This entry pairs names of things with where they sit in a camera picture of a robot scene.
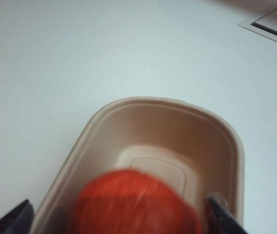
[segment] red ball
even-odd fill
[[[200,234],[190,206],[157,179],[133,170],[105,174],[82,190],[68,234]]]

